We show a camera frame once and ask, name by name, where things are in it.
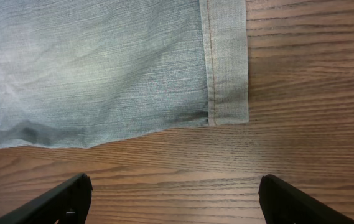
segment brown wood surface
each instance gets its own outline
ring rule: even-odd
[[[0,150],[0,216],[79,172],[87,223],[264,223],[276,174],[354,218],[354,0],[247,0],[250,123]]]

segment folded denim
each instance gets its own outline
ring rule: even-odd
[[[0,0],[0,148],[247,121],[244,0]]]

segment clothing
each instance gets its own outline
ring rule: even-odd
[[[248,121],[243,0],[0,0],[0,148]]]

